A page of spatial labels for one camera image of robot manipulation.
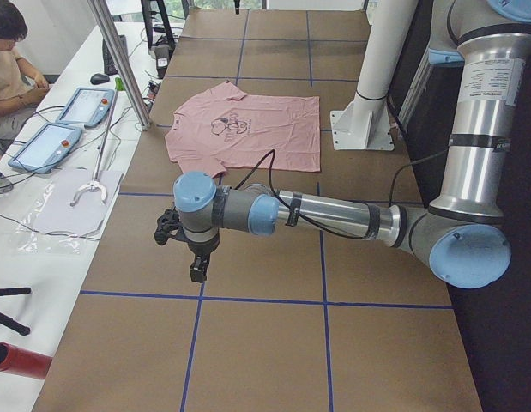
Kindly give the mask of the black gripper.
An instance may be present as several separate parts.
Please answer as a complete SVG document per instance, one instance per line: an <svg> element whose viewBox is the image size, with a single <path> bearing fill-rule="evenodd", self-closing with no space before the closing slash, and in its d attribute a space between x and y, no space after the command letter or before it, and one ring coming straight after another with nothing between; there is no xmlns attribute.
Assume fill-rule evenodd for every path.
<svg viewBox="0 0 531 412"><path fill-rule="evenodd" d="M205 282L207 280L208 257L218 246L218 238L212 238L204 242L188 241L188 247L195 255L194 261L190 265L190 279L193 282Z"/></svg>

